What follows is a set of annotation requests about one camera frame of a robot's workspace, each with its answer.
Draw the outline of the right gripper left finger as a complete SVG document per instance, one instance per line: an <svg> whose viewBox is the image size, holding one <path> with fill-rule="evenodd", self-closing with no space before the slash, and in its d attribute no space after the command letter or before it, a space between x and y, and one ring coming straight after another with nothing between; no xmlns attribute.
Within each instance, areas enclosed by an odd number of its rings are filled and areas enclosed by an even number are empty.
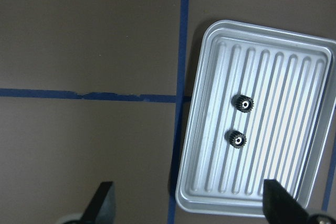
<svg viewBox="0 0 336 224"><path fill-rule="evenodd" d="M114 183L102 182L81 216L79 223L114 223L116 216L115 203Z"/></svg>

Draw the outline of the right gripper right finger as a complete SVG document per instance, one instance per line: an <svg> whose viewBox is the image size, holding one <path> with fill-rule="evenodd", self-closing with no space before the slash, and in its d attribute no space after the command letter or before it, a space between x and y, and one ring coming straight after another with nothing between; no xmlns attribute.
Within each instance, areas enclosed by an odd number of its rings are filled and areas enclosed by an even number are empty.
<svg viewBox="0 0 336 224"><path fill-rule="evenodd" d="M307 223L309 214L275 179L264 180L262 203L268 223Z"/></svg>

